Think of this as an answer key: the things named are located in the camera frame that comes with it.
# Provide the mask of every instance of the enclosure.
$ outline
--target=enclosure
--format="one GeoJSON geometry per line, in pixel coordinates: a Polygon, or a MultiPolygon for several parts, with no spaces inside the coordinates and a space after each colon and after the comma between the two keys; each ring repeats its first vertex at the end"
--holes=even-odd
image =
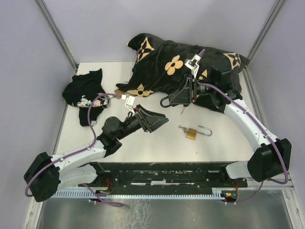
{"type": "MultiPolygon", "coordinates": [[[[304,228],[304,8],[301,0],[3,3],[1,228],[304,228]],[[142,40],[135,42],[142,33],[142,40]],[[102,88],[113,93],[116,84],[133,82],[144,58],[153,55],[150,52],[163,52],[161,43],[205,47],[203,60],[214,50],[210,47],[216,48],[215,56],[221,52],[232,71],[238,65],[236,80],[247,110],[266,130],[292,145],[288,182],[280,185],[265,179],[255,198],[238,203],[253,195],[261,182],[251,176],[223,182],[215,172],[252,157],[248,135],[226,111],[198,104],[185,109],[160,106],[167,94],[145,86],[145,76],[162,61],[160,54],[157,62],[145,66],[146,72],[141,69],[142,84],[125,91],[136,91],[134,107],[140,104],[169,121],[153,133],[139,130],[117,138],[122,144],[117,152],[93,160],[113,183],[114,193],[105,200],[124,207],[94,204],[95,197],[81,185],[58,190],[43,202],[25,197],[23,176],[39,153],[56,158],[93,140],[91,129],[80,125],[79,107],[68,105],[63,97],[72,77],[101,69],[102,88]],[[201,135],[198,132],[207,132],[199,125],[213,134],[201,135]],[[183,133],[179,126],[188,130],[183,133]],[[191,128],[197,130],[194,140],[186,138],[191,128]],[[222,202],[228,200],[223,196],[227,192],[237,193],[236,205],[222,202]]],[[[172,82],[177,80],[178,71],[187,69],[182,53],[171,54],[156,72],[162,69],[172,82]]],[[[211,69],[216,68],[216,61],[207,61],[211,69]]],[[[202,69],[199,74],[207,77],[202,69]]],[[[109,100],[93,127],[97,135],[109,117],[122,122],[130,118],[124,104],[122,99],[109,100]]],[[[91,185],[95,191],[105,187],[99,178],[91,185]]],[[[273,178],[285,180],[283,173],[273,178]]]]}

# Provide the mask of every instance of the metal key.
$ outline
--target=metal key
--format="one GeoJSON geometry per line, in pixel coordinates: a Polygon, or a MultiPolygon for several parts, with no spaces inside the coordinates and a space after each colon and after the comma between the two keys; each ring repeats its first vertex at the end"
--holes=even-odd
{"type": "Polygon", "coordinates": [[[183,106],[182,111],[181,111],[181,115],[183,114],[184,110],[185,110],[186,106],[183,106]]]}
{"type": "Polygon", "coordinates": [[[186,127],[181,126],[181,125],[179,125],[178,127],[181,128],[183,130],[183,132],[186,134],[186,137],[191,139],[191,140],[195,140],[197,133],[199,133],[201,135],[204,135],[204,136],[207,136],[207,137],[209,137],[209,136],[211,136],[213,134],[211,129],[209,129],[207,127],[204,127],[204,126],[201,126],[201,125],[199,125],[200,128],[203,128],[203,129],[206,129],[206,130],[210,131],[209,135],[204,134],[204,133],[200,133],[197,130],[194,130],[194,129],[191,129],[191,128],[186,128],[186,127]]]}

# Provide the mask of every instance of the black pillow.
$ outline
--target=black pillow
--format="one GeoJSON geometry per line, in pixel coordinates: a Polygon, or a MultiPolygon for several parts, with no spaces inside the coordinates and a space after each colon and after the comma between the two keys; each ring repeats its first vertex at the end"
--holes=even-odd
{"type": "MultiPolygon", "coordinates": [[[[223,69],[232,71],[233,87],[241,91],[238,73],[248,60],[238,53],[165,41],[149,33],[140,33],[127,45],[137,51],[137,60],[130,81],[127,84],[118,83],[116,86],[129,94],[147,97],[154,92],[173,93],[182,86],[184,75],[191,73],[184,61],[192,59],[202,49],[205,49],[205,54],[200,60],[199,80],[208,83],[213,64],[221,62],[223,69]]],[[[196,104],[218,110],[209,95],[198,97],[196,104]]]]}

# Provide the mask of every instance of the white floor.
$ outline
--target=white floor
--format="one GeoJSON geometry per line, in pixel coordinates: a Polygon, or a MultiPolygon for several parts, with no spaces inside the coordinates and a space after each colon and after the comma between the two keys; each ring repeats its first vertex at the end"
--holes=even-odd
{"type": "MultiPolygon", "coordinates": [[[[128,81],[132,75],[134,62],[96,62],[81,63],[77,74],[86,74],[102,68],[102,86],[108,93],[113,93],[115,84],[128,81]]],[[[249,94],[240,74],[243,88],[242,96],[251,107],[249,94]]],[[[103,158],[101,162],[220,162],[248,160],[253,152],[246,138],[237,126],[224,114],[191,104],[181,115],[182,106],[162,108],[160,99],[166,94],[154,93],[146,98],[136,98],[134,105],[141,104],[145,109],[165,114],[169,122],[153,133],[143,130],[122,139],[122,147],[114,154],[103,158]],[[211,137],[197,134],[190,140],[178,125],[197,129],[198,125],[206,126],[213,131],[211,137]]],[[[63,124],[56,153],[64,153],[78,148],[90,141],[93,135],[89,127],[82,127],[78,118],[79,109],[69,106],[63,124]]],[[[116,116],[121,121],[127,116],[128,109],[124,101],[112,99],[97,120],[94,127],[97,135],[102,131],[104,121],[116,116]]]]}

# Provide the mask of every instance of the brass padlock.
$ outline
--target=brass padlock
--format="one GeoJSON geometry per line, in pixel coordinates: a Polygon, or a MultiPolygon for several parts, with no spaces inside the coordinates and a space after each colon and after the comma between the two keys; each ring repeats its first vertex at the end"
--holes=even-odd
{"type": "Polygon", "coordinates": [[[189,130],[187,131],[186,137],[191,140],[195,140],[196,134],[197,134],[197,130],[189,128],[189,130]]]}
{"type": "MultiPolygon", "coordinates": [[[[195,140],[196,134],[197,134],[197,132],[198,132],[197,130],[194,130],[194,129],[191,129],[191,128],[186,128],[186,127],[183,127],[183,126],[181,126],[181,125],[179,125],[178,127],[181,128],[181,129],[183,130],[183,132],[186,133],[186,137],[187,137],[188,139],[195,140]]],[[[210,131],[210,134],[209,134],[209,135],[208,135],[208,134],[204,134],[204,133],[198,132],[199,134],[204,135],[204,136],[207,136],[207,137],[209,137],[209,136],[211,136],[211,135],[213,134],[213,132],[212,132],[211,129],[206,128],[206,127],[201,126],[201,125],[199,125],[199,127],[200,127],[200,128],[203,128],[203,129],[206,129],[206,130],[208,130],[208,131],[210,131]]]]}

